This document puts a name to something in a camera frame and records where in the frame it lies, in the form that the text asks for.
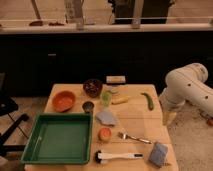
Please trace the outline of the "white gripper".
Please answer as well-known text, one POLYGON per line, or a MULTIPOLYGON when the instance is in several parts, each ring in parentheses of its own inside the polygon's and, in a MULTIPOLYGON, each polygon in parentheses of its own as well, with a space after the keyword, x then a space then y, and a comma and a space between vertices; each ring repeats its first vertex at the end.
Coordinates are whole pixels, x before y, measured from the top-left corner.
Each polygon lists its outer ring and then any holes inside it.
POLYGON ((183 107, 183 105, 185 104, 185 101, 183 99, 171 100, 165 92, 160 94, 159 101, 160 101, 162 110, 164 111, 163 124, 165 126, 170 125, 177 115, 176 112, 183 107))

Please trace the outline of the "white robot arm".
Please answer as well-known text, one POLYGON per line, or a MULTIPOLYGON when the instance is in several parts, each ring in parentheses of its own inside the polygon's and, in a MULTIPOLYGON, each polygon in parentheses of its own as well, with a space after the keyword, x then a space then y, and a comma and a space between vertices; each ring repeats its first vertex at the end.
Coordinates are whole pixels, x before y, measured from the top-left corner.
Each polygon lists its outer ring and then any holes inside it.
POLYGON ((200 63, 192 63, 167 73, 166 87, 159 96, 165 126, 174 120, 186 101, 213 118, 213 88, 205 84, 207 78, 208 71, 200 63))

